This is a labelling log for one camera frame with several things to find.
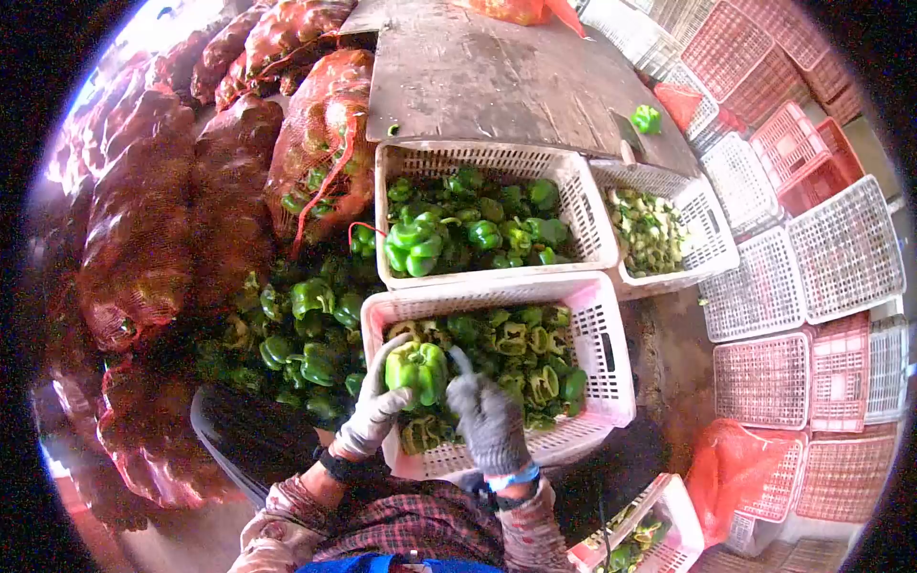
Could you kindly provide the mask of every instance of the gloved hand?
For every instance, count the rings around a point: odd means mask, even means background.
[[[458,432],[484,478],[508,476],[531,463],[522,409],[483,374],[462,374],[446,387]]]
[[[382,370],[389,353],[410,339],[410,333],[396,336],[376,353],[360,387],[356,412],[337,431],[332,445],[333,454],[340,452],[347,458],[365,459],[375,455],[382,445],[382,440],[392,430],[398,412],[412,398],[410,388],[399,388],[382,394],[385,388]]]

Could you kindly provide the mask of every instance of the blue wristband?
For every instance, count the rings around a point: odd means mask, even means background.
[[[487,480],[487,486],[491,491],[503,490],[515,483],[527,483],[541,475],[541,466],[534,461],[524,468],[520,469],[509,476],[501,476]]]

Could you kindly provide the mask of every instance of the floral sleeve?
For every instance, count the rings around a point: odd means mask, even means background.
[[[509,571],[575,573],[554,519],[554,490],[547,478],[539,481],[534,498],[497,516],[503,525],[503,558]]]
[[[271,486],[266,506],[242,530],[242,553],[229,573],[293,573],[328,538],[331,512],[315,503],[300,475]]]

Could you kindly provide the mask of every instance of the wooden table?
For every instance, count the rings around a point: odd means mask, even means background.
[[[493,139],[617,157],[609,111],[662,105],[602,34],[580,39],[556,18],[522,27],[448,0],[361,0],[341,33],[379,31],[367,138]],[[644,162],[684,175],[697,160],[663,111],[662,133],[640,136]]]

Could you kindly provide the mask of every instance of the person's left hand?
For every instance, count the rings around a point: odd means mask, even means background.
[[[412,391],[404,387],[382,393],[385,385],[385,359],[392,350],[410,339],[409,333],[398,335],[376,353],[359,389],[357,411],[341,426],[334,443],[329,447],[332,456],[342,456],[352,461],[372,457],[385,436],[392,431],[398,412],[411,401]]]

